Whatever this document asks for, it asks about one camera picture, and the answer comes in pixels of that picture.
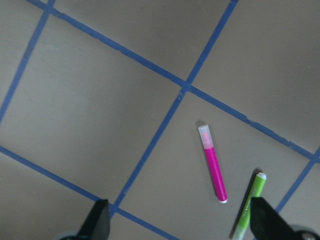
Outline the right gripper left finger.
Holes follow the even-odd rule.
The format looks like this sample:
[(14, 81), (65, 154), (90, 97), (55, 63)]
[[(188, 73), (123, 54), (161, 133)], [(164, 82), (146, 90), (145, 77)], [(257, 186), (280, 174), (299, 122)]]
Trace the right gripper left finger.
[(97, 200), (83, 225), (75, 236), (75, 240), (107, 240), (110, 235), (109, 201)]

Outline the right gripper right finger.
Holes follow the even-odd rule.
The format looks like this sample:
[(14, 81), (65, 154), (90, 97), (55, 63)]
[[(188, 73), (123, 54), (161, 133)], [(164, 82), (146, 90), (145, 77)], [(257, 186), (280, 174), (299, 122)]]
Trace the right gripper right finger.
[(256, 240), (294, 240), (295, 232), (263, 197), (250, 201), (250, 230)]

